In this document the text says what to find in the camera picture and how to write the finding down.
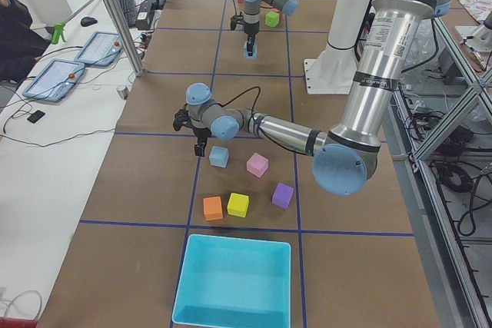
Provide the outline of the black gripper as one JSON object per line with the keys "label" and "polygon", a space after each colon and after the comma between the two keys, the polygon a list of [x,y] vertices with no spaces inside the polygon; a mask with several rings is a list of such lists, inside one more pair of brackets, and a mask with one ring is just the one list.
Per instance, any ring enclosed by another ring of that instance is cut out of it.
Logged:
{"label": "black gripper", "polygon": [[255,37],[260,28],[260,15],[239,14],[232,15],[230,18],[230,28],[235,30],[237,25],[243,26],[243,31],[247,34],[246,52],[248,57],[255,57]]}
{"label": "black gripper", "polygon": [[180,131],[182,127],[193,130],[193,133],[197,138],[197,144],[194,146],[194,153],[197,157],[204,156],[208,139],[211,137],[211,131],[208,128],[198,128],[192,123],[187,104],[184,104],[174,116],[174,130]]}

